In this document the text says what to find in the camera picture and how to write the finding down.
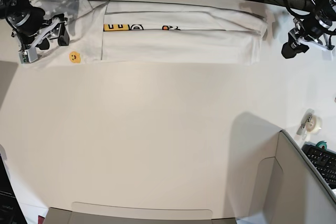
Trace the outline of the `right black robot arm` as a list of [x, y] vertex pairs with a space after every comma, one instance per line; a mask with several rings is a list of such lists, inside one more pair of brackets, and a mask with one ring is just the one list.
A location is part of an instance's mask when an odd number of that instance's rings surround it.
[[12, 28], [12, 35], [18, 39], [20, 51], [30, 48], [47, 50], [49, 40], [56, 39], [59, 46], [69, 45], [65, 25], [67, 18], [58, 14], [44, 19], [45, 11], [33, 6], [29, 0], [1, 0], [1, 19]]

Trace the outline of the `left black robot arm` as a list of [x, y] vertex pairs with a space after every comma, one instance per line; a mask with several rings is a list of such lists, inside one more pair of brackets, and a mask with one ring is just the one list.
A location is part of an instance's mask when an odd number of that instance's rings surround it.
[[335, 0], [311, 0], [313, 9], [308, 14], [294, 12], [283, 0], [286, 10], [293, 16], [295, 27], [288, 32], [288, 41], [283, 44], [281, 54], [286, 59], [305, 53], [310, 47], [322, 51], [327, 59], [335, 57], [335, 45], [332, 37], [335, 30], [330, 28], [335, 23]]

